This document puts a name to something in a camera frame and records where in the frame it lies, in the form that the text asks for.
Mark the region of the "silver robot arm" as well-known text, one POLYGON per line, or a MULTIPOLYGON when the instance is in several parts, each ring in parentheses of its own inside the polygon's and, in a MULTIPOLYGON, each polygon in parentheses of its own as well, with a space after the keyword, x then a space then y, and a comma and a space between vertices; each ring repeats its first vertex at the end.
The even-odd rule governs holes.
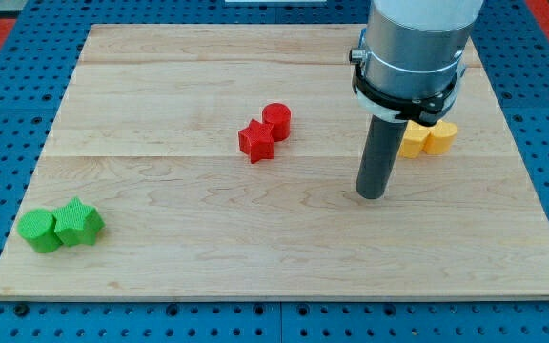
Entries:
POLYGON ((373 0, 349 52, 361 106, 389 122, 430 127, 454 105, 462 55, 482 0, 373 0))

